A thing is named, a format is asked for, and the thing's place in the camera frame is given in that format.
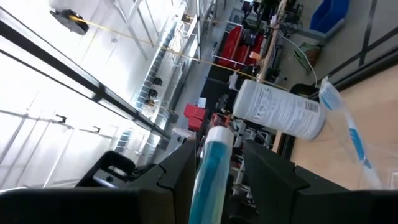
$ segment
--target blue bin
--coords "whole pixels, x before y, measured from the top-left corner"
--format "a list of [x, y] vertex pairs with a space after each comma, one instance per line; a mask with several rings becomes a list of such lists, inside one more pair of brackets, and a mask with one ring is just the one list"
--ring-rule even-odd
[[328, 33], [347, 15], [349, 0], [324, 0], [311, 18], [310, 29]]

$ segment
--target white cylindrical container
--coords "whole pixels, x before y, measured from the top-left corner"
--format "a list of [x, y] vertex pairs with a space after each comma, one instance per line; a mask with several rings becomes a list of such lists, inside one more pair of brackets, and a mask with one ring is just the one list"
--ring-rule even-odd
[[318, 102], [252, 80], [244, 81], [233, 114], [307, 140], [315, 138], [325, 123]]
[[205, 156], [193, 189], [189, 224], [221, 223], [233, 141], [234, 134], [228, 128], [217, 126], [208, 132]]

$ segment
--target product label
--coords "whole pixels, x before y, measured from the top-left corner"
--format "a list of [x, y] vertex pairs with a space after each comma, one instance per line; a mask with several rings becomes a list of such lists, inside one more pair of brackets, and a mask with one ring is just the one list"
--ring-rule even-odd
[[257, 85], [246, 119], [300, 138], [318, 131], [319, 103], [282, 90]]

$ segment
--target red box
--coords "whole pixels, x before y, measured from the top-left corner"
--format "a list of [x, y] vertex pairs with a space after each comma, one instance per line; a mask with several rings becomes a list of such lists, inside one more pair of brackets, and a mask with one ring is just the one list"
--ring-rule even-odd
[[202, 120], [195, 118], [195, 117], [190, 117], [188, 119], [188, 129], [191, 131], [200, 131], [201, 124], [203, 123]]
[[198, 118], [200, 120], [204, 120], [206, 115], [206, 109], [204, 108], [199, 108], [195, 105], [187, 104], [184, 110], [184, 116], [186, 118]]

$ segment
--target barcode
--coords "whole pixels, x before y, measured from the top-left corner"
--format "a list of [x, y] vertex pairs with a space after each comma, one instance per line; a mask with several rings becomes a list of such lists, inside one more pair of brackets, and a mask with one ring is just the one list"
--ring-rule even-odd
[[318, 112], [318, 105], [315, 104], [315, 103], [305, 102], [305, 109], [317, 113]]

